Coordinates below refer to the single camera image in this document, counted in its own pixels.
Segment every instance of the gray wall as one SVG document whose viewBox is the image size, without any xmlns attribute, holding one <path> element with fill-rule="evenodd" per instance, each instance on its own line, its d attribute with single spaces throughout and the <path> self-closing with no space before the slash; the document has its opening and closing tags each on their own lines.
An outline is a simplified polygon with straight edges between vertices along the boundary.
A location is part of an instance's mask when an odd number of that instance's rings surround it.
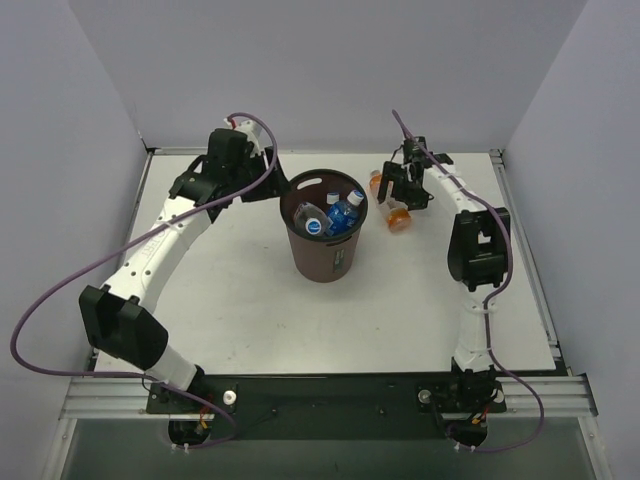
<svg viewBox="0 0 640 480">
<path fill-rule="evenodd" d="M 389 151 L 395 107 L 434 148 L 515 130 L 585 0 L 70 0 L 152 146 L 249 110 L 282 146 Z"/>
<path fill-rule="evenodd" d="M 145 153 L 63 0 L 0 3 L 0 478 L 40 477 L 68 381 L 9 355 L 37 295 L 118 245 Z M 77 297 L 103 268 L 46 303 L 20 350 L 40 365 L 86 359 Z"/>
<path fill-rule="evenodd" d="M 507 147 L 569 363 L 618 478 L 638 478 L 640 4 L 590 0 Z"/>
</svg>

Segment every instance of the trash can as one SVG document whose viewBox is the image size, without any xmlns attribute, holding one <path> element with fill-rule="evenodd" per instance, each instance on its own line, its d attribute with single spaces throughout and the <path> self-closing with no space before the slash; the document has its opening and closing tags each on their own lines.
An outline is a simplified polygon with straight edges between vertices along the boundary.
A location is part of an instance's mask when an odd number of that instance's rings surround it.
<svg viewBox="0 0 640 480">
<path fill-rule="evenodd" d="M 293 260 L 302 275 L 314 282 L 333 282 L 351 268 L 360 236 L 360 228 L 367 218 L 367 195 L 353 178 L 336 170 L 318 169 L 304 172 L 291 181 L 291 191 L 280 197 L 280 214 L 287 226 Z M 316 237 L 298 230 L 293 215 L 302 202 L 310 202 L 323 210 L 327 207 L 327 193 L 339 192 L 346 199 L 358 190 L 364 199 L 358 206 L 358 221 L 347 232 L 334 237 Z"/>
</svg>

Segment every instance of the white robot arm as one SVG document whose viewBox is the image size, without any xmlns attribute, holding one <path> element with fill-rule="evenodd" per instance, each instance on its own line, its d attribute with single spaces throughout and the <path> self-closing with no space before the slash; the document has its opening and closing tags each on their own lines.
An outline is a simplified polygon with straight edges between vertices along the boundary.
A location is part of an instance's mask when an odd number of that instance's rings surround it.
<svg viewBox="0 0 640 480">
<path fill-rule="evenodd" d="M 418 141 L 426 147 L 423 137 Z M 489 370 L 493 362 L 487 350 L 483 301 L 500 285 L 507 270 L 504 238 L 487 209 L 461 192 L 462 186 L 473 193 L 447 155 L 436 156 L 442 169 L 435 168 L 411 140 L 404 142 L 403 154 L 404 165 L 385 163 L 378 200 L 386 197 L 389 187 L 391 196 L 405 202 L 409 209 L 426 208 L 435 197 L 454 219 L 448 264 L 460 285 L 461 313 L 453 358 L 463 372 Z M 497 211 L 509 229 L 509 213 L 504 208 Z M 495 299 L 488 308 L 495 310 Z"/>
<path fill-rule="evenodd" d="M 217 129 L 201 155 L 180 175 L 169 192 L 151 230 L 166 224 L 133 253 L 101 288 L 88 286 L 80 309 L 89 343 L 133 364 L 150 376 L 187 390 L 198 367 L 168 343 L 168 333 L 153 317 L 158 298 L 171 274 L 193 242 L 216 220 L 221 205 L 181 219 L 194 207 L 240 190 L 266 172 L 260 149 L 261 127 L 252 120 L 233 129 Z M 288 188 L 279 164 L 260 186 L 242 196 L 257 201 L 281 195 Z"/>
</svg>

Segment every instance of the white bottle cap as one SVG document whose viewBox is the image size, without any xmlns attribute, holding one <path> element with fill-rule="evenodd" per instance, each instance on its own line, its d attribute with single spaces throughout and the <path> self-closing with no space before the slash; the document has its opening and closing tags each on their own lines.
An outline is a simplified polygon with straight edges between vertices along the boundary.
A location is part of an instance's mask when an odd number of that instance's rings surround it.
<svg viewBox="0 0 640 480">
<path fill-rule="evenodd" d="M 360 205 L 360 202 L 362 202 L 363 198 L 364 196 L 359 191 L 351 190 L 351 193 L 347 197 L 347 202 L 357 207 L 358 205 Z"/>
<path fill-rule="evenodd" d="M 327 193 L 327 203 L 329 205 L 333 205 L 336 202 L 340 201 L 340 192 L 329 192 Z"/>
<path fill-rule="evenodd" d="M 318 235 L 322 231 L 322 224 L 317 218 L 309 218 L 307 223 L 304 224 L 304 228 L 307 233 L 311 235 Z"/>
</svg>

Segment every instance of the white table surface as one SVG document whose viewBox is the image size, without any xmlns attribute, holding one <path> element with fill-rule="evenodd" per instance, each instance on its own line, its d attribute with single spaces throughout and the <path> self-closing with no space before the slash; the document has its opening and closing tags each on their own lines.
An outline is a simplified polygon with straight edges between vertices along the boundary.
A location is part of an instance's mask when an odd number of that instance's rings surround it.
<svg viewBox="0 0 640 480">
<path fill-rule="evenodd" d="M 470 188 L 504 205 L 486 154 L 451 155 Z M 194 156 L 153 158 L 133 228 L 148 230 L 173 180 Z M 289 178 L 333 168 L 366 185 L 389 155 L 281 154 Z M 318 284 L 293 263 L 278 200 L 224 210 L 187 252 L 155 317 L 170 344 L 207 373 L 449 371 L 459 289 L 447 269 L 453 219 L 434 200 L 392 235 L 370 204 L 356 257 L 342 279 Z M 493 315 L 494 351 L 505 367 L 552 370 L 554 362 L 522 257 Z M 101 353 L 96 370 L 135 370 Z"/>
</svg>

